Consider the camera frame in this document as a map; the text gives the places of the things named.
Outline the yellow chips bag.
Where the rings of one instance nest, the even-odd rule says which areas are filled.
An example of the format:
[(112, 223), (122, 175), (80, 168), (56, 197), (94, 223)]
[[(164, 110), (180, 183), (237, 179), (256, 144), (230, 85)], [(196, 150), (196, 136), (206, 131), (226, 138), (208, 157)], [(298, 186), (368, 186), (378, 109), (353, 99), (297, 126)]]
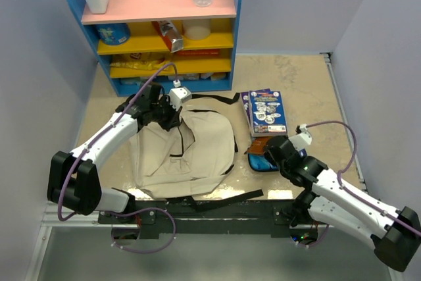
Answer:
[(172, 61), (171, 53), (145, 52), (114, 55), (111, 67), (134, 70), (158, 70)]

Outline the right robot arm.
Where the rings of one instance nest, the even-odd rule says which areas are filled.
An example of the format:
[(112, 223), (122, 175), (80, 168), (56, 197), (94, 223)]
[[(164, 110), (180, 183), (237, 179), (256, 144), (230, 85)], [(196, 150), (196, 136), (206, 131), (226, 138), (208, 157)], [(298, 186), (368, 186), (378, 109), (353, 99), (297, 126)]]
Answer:
[(264, 146), (264, 156), (280, 174), (303, 189), (283, 211), (292, 226), (323, 222), (365, 243), (389, 268), (404, 272), (420, 247), (420, 219), (410, 207), (397, 209), (369, 196), (301, 150), (310, 134), (276, 136)]

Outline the red silver snack packet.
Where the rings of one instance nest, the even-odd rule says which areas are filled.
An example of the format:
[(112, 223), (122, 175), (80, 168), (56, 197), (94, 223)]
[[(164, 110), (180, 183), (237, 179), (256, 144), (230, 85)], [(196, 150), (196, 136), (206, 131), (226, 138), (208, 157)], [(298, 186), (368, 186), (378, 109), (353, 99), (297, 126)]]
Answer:
[(152, 21), (152, 25), (171, 53), (181, 51), (184, 48), (184, 39), (172, 21)]

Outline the blue comic book top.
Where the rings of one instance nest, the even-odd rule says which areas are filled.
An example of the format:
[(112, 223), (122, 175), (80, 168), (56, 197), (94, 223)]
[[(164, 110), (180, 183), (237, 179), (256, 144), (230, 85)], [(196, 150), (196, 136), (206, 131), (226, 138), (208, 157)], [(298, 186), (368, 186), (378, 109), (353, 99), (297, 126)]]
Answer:
[(287, 120), (280, 91), (249, 91), (249, 122), (253, 138), (286, 136)]

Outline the aluminium frame rail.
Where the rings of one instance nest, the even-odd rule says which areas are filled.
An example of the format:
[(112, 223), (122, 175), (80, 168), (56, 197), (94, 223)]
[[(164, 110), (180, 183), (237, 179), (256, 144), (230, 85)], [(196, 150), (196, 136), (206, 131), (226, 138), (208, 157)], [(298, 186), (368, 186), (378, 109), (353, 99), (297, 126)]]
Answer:
[[(190, 199), (175, 199), (172, 201), (136, 200), (129, 204), (128, 211), (124, 214), (156, 207), (169, 212), (174, 220), (256, 220), (262, 222), (269, 219), (277, 225), (296, 226), (297, 224), (311, 224), (313, 221), (329, 223), (337, 228), (339, 224), (333, 224), (333, 220), (349, 219), (356, 222), (356, 217), (349, 211), (341, 208), (322, 197), (315, 198), (311, 203), (299, 202), (296, 200), (245, 200), (237, 201), (231, 197), (225, 200), (196, 201)], [(322, 215), (328, 215), (331, 220), (322, 220)], [(121, 224), (129, 225), (134, 223), (135, 215), (128, 219), (110, 215), (105, 211), (94, 211), (90, 215), (74, 215), (68, 224), (81, 222), (82, 225), (92, 222), (96, 224)], [(57, 216), (57, 206), (49, 204), (43, 216), (43, 223), (49, 225), (65, 224)]]

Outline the blue shelf unit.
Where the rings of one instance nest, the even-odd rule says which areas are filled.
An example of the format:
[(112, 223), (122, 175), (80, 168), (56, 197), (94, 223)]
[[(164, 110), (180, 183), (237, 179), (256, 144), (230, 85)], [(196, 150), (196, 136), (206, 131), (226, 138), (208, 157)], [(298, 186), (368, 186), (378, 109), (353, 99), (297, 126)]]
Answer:
[[(166, 51), (166, 45), (152, 26), (154, 20), (171, 20), (180, 26), (183, 20), (209, 18), (212, 33), (198, 41), (185, 40), (187, 50), (220, 49), (218, 56), (176, 56), (179, 74), (224, 73), (220, 80), (194, 79), (183, 83), (193, 92), (224, 91), (232, 88), (235, 54), (239, 33), (241, 0), (213, 0), (208, 7), (197, 7), (193, 0), (109, 0), (104, 14), (93, 14), (85, 0), (67, 0), (95, 58), (103, 69), (115, 94), (129, 96), (137, 91), (127, 78), (150, 76), (150, 71), (136, 71), (111, 66), (112, 57), (123, 53)], [(95, 30), (97, 24), (127, 23), (131, 37), (122, 45), (106, 45)]]

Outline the purple book underneath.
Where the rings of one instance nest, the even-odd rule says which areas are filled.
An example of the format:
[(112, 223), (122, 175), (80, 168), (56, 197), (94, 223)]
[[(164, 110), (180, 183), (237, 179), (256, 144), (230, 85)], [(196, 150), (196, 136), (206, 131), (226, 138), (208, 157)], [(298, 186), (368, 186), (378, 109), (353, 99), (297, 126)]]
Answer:
[(245, 111), (246, 121), (249, 126), (250, 134), (253, 134), (253, 119), (251, 116), (251, 104), (249, 100), (249, 92), (244, 91), (240, 93), (241, 102), (243, 104), (243, 110)]

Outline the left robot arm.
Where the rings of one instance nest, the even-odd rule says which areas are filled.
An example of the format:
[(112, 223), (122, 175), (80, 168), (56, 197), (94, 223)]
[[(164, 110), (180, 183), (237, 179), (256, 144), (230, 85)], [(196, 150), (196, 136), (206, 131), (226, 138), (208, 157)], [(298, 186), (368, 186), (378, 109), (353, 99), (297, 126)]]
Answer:
[(112, 212), (121, 223), (133, 221), (134, 196), (103, 187), (99, 171), (124, 142), (150, 123), (157, 123), (165, 131), (179, 127), (182, 105), (189, 99), (191, 92), (185, 87), (165, 93), (159, 84), (145, 85), (120, 104), (90, 139), (68, 153), (56, 152), (50, 164), (47, 199), (57, 204), (59, 220), (66, 220), (62, 215), (66, 207), (75, 215), (105, 211)]

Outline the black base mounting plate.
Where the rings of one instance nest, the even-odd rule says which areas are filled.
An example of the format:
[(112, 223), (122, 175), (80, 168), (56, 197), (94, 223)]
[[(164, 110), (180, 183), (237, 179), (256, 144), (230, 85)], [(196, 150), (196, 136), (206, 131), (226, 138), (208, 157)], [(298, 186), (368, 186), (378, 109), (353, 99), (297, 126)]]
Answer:
[[(161, 234), (227, 234), (268, 235), (272, 238), (292, 238), (295, 242), (311, 243), (319, 238), (324, 223), (308, 215), (294, 215), (293, 200), (245, 200), (217, 209), (197, 211), (186, 200), (137, 201), (138, 209), (153, 208), (128, 218), (105, 212), (98, 217), (99, 224), (110, 225), (117, 238), (157, 239)], [(154, 210), (160, 208), (172, 215), (176, 227), (167, 215)]]

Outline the blue dinosaur pencil case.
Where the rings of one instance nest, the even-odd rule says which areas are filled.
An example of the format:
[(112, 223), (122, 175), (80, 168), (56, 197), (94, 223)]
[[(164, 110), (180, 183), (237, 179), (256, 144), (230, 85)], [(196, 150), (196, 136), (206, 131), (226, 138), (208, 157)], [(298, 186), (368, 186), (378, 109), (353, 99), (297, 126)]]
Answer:
[(279, 171), (276, 165), (271, 164), (263, 155), (254, 155), (247, 153), (247, 161), (255, 172), (275, 172)]

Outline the blue snack cup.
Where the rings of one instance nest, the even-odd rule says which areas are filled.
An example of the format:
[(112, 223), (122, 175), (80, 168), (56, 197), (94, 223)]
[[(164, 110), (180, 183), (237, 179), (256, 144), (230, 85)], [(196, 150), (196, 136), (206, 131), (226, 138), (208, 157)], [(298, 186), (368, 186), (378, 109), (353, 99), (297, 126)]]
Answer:
[(100, 40), (104, 44), (111, 46), (122, 45), (131, 36), (130, 29), (126, 23), (97, 24), (95, 29), (99, 34)]

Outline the beige canvas backpack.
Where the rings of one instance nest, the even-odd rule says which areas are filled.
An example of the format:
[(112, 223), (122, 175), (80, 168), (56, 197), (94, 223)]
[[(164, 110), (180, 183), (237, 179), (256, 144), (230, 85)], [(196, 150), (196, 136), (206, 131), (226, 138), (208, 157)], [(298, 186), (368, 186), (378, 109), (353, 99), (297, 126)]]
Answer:
[(222, 113), (188, 105), (168, 131), (152, 122), (130, 139), (133, 187), (153, 199), (212, 193), (232, 171), (238, 152), (233, 126)]

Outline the white cylindrical container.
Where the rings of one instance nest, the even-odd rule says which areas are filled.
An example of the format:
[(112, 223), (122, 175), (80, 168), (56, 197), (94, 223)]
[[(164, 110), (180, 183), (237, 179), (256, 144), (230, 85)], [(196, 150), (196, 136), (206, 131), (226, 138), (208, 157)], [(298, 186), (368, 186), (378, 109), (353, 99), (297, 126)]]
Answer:
[(182, 21), (183, 35), (190, 40), (202, 40), (211, 34), (211, 19)]

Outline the brown leather wallet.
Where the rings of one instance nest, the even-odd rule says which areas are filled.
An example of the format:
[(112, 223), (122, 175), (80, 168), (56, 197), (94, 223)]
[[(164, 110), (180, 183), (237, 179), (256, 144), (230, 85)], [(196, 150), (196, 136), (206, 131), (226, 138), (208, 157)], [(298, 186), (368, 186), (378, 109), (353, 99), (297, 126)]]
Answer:
[(264, 155), (266, 144), (272, 137), (258, 137), (255, 138), (247, 149), (247, 154), (250, 155)]

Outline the white packets bottom shelf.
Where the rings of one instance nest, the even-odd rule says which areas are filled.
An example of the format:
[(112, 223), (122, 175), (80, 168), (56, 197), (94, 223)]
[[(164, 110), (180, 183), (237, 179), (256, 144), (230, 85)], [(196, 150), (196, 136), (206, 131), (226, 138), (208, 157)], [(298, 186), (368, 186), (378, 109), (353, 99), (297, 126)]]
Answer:
[[(183, 80), (222, 80), (226, 78), (227, 72), (210, 72), (210, 73), (192, 73), (192, 74), (182, 74), (178, 76), (178, 79), (180, 81)], [(140, 76), (140, 77), (130, 77), (130, 78), (121, 78), (119, 79), (121, 84), (134, 84), (139, 86), (142, 82), (145, 82), (148, 80), (148, 76)], [(155, 80), (169, 80), (174, 81), (175, 75), (171, 76), (157, 76)]]

